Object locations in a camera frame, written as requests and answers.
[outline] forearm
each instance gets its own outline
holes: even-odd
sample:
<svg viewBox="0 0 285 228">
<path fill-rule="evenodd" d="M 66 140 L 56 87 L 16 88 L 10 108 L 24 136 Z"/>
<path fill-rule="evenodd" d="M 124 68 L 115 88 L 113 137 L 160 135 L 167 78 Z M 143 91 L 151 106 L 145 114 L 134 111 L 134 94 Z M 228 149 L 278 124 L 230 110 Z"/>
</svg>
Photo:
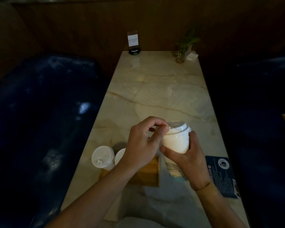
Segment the forearm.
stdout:
<svg viewBox="0 0 285 228">
<path fill-rule="evenodd" d="M 213 182 L 196 192 L 212 228 L 246 228 Z"/>
<path fill-rule="evenodd" d="M 97 227 L 134 174 L 135 170 L 117 165 L 62 211 L 47 228 Z"/>
</svg>

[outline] hand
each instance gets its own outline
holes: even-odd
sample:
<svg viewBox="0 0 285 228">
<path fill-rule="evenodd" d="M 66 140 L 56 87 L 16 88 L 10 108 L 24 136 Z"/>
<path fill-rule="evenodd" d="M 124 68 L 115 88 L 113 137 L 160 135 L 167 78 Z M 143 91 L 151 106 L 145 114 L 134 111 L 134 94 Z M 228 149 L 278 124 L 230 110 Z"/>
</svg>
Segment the hand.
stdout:
<svg viewBox="0 0 285 228">
<path fill-rule="evenodd" d="M 152 137 L 148 136 L 147 131 L 154 132 Z M 128 145 L 120 162 L 138 171 L 152 160 L 163 136 L 168 131 L 168 123 L 164 119 L 156 117 L 148 117 L 132 126 Z"/>
<path fill-rule="evenodd" d="M 191 131 L 189 137 L 190 149 L 187 153 L 177 153 L 165 146 L 161 146 L 160 152 L 180 167 L 189 180 L 191 188 L 194 191 L 198 191 L 208 186 L 211 182 L 211 178 L 209 176 L 205 155 L 198 142 L 196 133 Z"/>
</svg>

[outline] cup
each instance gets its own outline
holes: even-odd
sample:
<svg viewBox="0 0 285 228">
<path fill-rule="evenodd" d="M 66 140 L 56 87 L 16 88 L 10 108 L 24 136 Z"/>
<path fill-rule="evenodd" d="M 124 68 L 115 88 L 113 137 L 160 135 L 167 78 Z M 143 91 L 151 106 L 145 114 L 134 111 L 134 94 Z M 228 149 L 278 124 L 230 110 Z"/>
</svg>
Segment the cup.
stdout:
<svg viewBox="0 0 285 228">
<path fill-rule="evenodd" d="M 191 128 L 184 121 L 168 122 L 170 129 L 163 137 L 163 145 L 178 153 L 186 153 L 189 150 L 189 132 Z M 186 177 L 179 166 L 165 157 L 166 166 L 171 179 L 186 181 Z"/>
<path fill-rule="evenodd" d="M 110 171 L 114 168 L 114 151 L 109 146 L 100 146 L 92 154 L 91 160 L 95 167 Z"/>
<path fill-rule="evenodd" d="M 117 154 L 115 155 L 115 165 L 117 165 L 117 163 L 121 160 L 122 156 L 125 153 L 125 148 L 121 149 L 120 151 L 117 152 Z"/>
</svg>

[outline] marble tabletop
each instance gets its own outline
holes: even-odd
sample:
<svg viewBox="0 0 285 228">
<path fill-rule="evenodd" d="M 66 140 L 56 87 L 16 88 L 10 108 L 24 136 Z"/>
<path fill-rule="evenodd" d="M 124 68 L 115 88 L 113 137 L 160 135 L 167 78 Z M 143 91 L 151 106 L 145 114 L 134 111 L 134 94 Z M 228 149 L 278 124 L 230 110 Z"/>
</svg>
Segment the marble tabletop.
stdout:
<svg viewBox="0 0 285 228">
<path fill-rule="evenodd" d="M 141 51 L 137 56 L 124 51 L 61 209 L 98 180 L 101 170 L 91 163 L 93 151 L 126 143 L 130 128 L 148 116 L 185 121 L 205 155 L 228 157 L 198 59 L 178 64 L 169 51 Z M 162 156 L 160 162 L 160 187 L 126 187 L 105 219 L 137 216 L 167 227 L 210 227 L 189 183 L 171 180 Z M 227 200 L 249 227 L 242 201 Z"/>
</svg>

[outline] person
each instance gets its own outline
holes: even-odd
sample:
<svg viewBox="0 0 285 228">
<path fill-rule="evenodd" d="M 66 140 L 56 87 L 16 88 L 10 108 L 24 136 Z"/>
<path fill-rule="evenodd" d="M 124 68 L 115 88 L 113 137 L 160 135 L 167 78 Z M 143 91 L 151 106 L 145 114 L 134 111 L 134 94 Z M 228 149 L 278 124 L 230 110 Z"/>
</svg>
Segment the person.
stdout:
<svg viewBox="0 0 285 228">
<path fill-rule="evenodd" d="M 98 227 L 130 178 L 155 156 L 169 126 L 164 119 L 148 117 L 130 130 L 125 154 L 101 180 L 63 210 L 46 227 Z M 151 137 L 147 131 L 154 132 Z M 212 182 L 205 156 L 195 132 L 190 132 L 190 149 L 185 154 L 161 146 L 160 151 L 182 169 L 196 192 L 213 228 L 246 227 Z"/>
</svg>

